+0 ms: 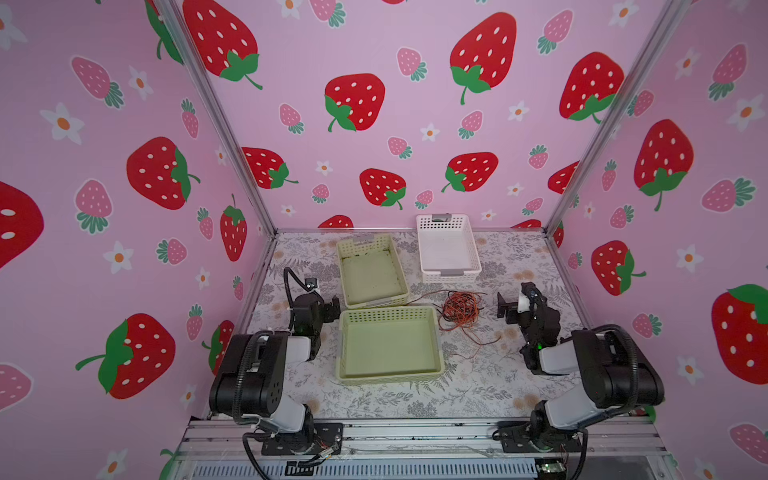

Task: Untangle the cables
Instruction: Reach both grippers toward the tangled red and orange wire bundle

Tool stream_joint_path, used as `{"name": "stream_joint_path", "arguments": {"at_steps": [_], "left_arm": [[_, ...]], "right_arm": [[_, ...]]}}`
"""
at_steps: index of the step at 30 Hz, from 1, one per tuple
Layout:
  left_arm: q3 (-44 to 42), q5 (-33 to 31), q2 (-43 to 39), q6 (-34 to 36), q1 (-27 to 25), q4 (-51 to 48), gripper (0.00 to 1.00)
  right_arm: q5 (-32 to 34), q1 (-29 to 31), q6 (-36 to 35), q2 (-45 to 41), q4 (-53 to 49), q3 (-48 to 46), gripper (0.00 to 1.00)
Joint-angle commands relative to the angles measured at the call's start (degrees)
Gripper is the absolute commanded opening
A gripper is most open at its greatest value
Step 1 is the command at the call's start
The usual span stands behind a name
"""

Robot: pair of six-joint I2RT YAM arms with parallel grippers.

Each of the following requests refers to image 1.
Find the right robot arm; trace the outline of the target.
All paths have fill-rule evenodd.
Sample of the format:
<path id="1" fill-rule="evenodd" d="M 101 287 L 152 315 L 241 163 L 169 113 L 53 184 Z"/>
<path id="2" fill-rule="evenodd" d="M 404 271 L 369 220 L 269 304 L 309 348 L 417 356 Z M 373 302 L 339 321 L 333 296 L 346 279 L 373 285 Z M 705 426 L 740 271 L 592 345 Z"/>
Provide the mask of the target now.
<path id="1" fill-rule="evenodd" d="M 521 284 L 516 301 L 497 296 L 497 316 L 519 327 L 520 349 L 534 375 L 578 374 L 580 384 L 539 402 L 525 422 L 501 422 L 492 438 L 505 452 L 581 447 L 589 426 L 664 400 L 661 377 L 620 326 L 574 330 L 560 336 L 560 312 L 532 282 Z"/>

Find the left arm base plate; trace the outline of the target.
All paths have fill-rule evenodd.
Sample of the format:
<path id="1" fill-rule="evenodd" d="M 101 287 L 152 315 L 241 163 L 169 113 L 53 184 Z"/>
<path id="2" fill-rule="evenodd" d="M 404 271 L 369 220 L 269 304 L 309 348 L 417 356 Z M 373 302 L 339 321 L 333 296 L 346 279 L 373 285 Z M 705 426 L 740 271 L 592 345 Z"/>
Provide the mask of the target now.
<path id="1" fill-rule="evenodd" d="M 281 433 L 270 438 L 261 447 L 262 456 L 320 455 L 326 450 L 332 454 L 341 451 L 344 424 L 320 422 L 297 433 Z"/>

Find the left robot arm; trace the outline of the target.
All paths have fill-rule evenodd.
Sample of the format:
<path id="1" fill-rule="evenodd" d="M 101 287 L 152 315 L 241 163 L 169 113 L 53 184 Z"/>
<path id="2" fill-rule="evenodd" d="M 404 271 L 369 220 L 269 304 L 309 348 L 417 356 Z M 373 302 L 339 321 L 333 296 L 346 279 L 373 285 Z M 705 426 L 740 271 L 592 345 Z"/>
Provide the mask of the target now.
<path id="1" fill-rule="evenodd" d="M 232 337 L 209 393 L 209 409 L 275 436 L 309 437 L 314 433 L 310 408 L 283 394 L 286 368 L 316 358 L 323 326 L 340 318 L 340 302 L 337 297 L 325 301 L 314 280 L 301 281 L 289 267 L 283 269 L 283 282 L 288 328 Z"/>

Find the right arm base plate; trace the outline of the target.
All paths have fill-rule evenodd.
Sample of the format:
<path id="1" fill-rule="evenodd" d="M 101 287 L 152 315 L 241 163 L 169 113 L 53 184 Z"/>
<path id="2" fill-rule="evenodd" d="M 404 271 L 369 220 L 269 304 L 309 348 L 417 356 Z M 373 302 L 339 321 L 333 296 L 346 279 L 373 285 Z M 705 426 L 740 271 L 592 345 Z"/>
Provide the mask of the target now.
<path id="1" fill-rule="evenodd" d="M 505 453 L 577 453 L 580 433 L 538 427 L 528 421 L 502 421 L 491 435 Z"/>

